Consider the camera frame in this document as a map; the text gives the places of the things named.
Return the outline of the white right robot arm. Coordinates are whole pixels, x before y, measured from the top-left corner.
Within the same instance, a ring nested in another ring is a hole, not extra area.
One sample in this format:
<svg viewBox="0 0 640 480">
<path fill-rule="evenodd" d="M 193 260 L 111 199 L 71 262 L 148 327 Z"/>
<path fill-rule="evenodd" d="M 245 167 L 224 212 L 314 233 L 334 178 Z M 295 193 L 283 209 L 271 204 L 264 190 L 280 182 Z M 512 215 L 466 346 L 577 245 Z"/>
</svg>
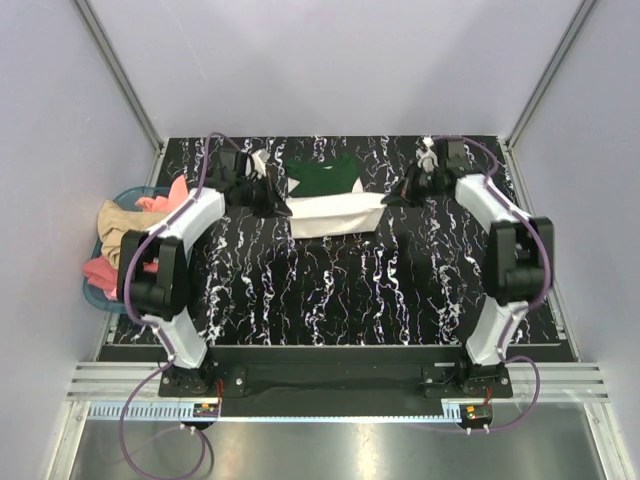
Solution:
<svg viewBox="0 0 640 480">
<path fill-rule="evenodd" d="M 471 165 L 463 136 L 425 136 L 418 157 L 382 202 L 421 207 L 448 196 L 487 234 L 482 264 L 484 305 L 476 327 L 445 380 L 466 396 L 501 381 L 508 343 L 522 318 L 541 305 L 553 284 L 554 225 L 533 217 L 496 186 L 490 169 Z"/>
</svg>

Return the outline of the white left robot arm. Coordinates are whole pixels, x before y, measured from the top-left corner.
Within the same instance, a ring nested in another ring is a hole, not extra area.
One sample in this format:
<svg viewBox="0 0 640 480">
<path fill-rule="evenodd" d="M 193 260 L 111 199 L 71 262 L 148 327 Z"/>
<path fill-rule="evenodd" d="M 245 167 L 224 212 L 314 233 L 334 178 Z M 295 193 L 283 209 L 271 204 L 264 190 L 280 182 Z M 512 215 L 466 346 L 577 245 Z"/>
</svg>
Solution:
<svg viewBox="0 0 640 480">
<path fill-rule="evenodd" d="M 230 163 L 201 178 L 159 223 L 122 237 L 118 299 L 133 321 L 151 328 L 169 365 L 183 369 L 181 384 L 196 396 L 214 388 L 216 372 L 204 364 L 207 346 L 188 312 L 190 254 L 197 240 L 233 207 L 247 207 L 259 218 L 292 215 L 268 160 L 264 149 L 235 153 Z"/>
</svg>

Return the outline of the cream and green t-shirt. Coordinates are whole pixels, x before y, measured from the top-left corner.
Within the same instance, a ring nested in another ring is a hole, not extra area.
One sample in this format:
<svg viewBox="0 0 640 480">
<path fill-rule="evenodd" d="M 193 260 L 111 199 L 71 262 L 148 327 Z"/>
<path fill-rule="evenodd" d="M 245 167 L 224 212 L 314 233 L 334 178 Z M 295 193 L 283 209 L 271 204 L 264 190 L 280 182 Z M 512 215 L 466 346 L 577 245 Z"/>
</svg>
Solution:
<svg viewBox="0 0 640 480">
<path fill-rule="evenodd" d="M 288 160 L 284 168 L 293 239 L 371 233 L 378 227 L 386 210 L 384 195 L 364 190 L 355 157 L 343 154 L 320 163 Z"/>
</svg>

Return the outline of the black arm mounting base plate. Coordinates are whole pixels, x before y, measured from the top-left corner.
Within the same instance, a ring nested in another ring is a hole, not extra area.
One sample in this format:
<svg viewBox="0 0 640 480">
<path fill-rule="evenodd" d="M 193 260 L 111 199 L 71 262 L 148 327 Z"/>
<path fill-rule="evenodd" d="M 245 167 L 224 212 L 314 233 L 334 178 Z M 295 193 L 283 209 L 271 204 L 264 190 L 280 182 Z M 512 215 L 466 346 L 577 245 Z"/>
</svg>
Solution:
<svg viewBox="0 0 640 480">
<path fill-rule="evenodd" d="M 514 346 L 501 381 L 465 395 L 444 383 L 459 356 L 457 347 L 215 347 L 203 367 L 172 368 L 153 391 L 186 399 L 220 393 L 222 403 L 250 409 L 417 414 L 446 399 L 515 398 L 516 368 L 531 371 L 521 356 L 538 366 L 573 359 L 564 342 Z"/>
</svg>

